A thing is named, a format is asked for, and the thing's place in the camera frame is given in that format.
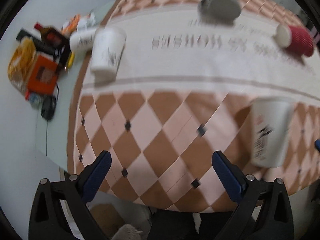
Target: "yellow bag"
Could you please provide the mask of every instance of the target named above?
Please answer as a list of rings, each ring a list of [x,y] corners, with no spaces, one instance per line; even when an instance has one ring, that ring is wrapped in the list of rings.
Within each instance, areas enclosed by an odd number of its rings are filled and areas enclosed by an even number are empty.
[[[8,66],[8,78],[11,83],[21,92],[25,93],[26,83],[29,78],[36,56],[36,47],[28,37],[22,39],[15,50]]]

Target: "computer mouse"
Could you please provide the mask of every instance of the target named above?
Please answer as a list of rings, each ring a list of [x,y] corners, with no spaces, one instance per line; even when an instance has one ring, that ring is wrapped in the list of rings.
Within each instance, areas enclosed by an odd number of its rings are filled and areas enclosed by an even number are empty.
[[[47,120],[50,121],[54,115],[54,111],[56,110],[57,105],[57,99],[55,96],[47,96],[41,107],[41,116]]]

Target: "blue gripper pad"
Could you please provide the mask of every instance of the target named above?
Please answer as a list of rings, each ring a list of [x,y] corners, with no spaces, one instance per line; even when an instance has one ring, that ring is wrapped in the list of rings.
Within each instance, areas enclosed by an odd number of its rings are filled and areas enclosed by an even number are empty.
[[[212,155],[212,167],[217,173],[222,185],[224,186],[229,198],[236,203],[242,200],[242,187],[232,171],[224,163],[217,152]]]
[[[111,162],[111,154],[105,151],[105,155],[99,161],[96,168],[91,172],[83,186],[83,195],[81,199],[84,203],[93,200],[103,179],[111,167]]]
[[[320,140],[319,139],[315,141],[315,148],[318,152],[320,152]]]

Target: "metal screw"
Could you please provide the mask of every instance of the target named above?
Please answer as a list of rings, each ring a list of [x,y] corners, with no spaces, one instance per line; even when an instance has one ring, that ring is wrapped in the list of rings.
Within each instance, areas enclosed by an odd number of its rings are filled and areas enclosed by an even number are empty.
[[[41,184],[41,185],[44,185],[44,184],[46,184],[47,182],[48,182],[47,179],[41,179],[40,184]]]
[[[283,180],[281,178],[276,179],[277,183],[282,185],[283,184]]]
[[[248,174],[246,176],[246,178],[247,178],[248,181],[254,181],[254,179],[255,179],[255,177],[253,175],[251,175],[251,174]]]
[[[74,180],[76,180],[76,179],[78,179],[78,175],[76,175],[76,174],[72,174],[72,175],[70,175],[70,177],[69,177],[69,180],[71,180],[71,181],[74,181]]]

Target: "gray mug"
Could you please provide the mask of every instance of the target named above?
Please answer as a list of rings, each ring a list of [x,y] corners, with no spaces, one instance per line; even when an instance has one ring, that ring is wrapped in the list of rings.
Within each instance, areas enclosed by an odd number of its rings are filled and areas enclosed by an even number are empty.
[[[202,0],[200,7],[204,13],[222,20],[233,21],[241,14],[238,0]]]

